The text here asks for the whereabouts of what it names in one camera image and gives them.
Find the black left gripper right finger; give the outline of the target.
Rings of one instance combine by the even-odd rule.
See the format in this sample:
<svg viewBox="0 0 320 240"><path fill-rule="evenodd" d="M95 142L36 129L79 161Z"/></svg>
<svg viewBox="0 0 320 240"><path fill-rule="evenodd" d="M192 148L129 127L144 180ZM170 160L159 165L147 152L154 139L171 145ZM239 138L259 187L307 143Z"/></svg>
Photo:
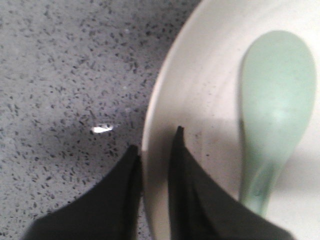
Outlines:
<svg viewBox="0 0 320 240"><path fill-rule="evenodd" d="M293 235L234 200L185 146L184 128L174 136L168 168L172 240L292 240Z"/></svg>

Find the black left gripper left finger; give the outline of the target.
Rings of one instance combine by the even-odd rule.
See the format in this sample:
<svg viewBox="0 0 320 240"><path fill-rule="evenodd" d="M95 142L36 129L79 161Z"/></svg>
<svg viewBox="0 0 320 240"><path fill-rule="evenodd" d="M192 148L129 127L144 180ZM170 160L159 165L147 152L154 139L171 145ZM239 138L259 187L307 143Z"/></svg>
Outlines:
<svg viewBox="0 0 320 240"><path fill-rule="evenodd" d="M24 240L134 240L142 191L138 147L74 202L36 220Z"/></svg>

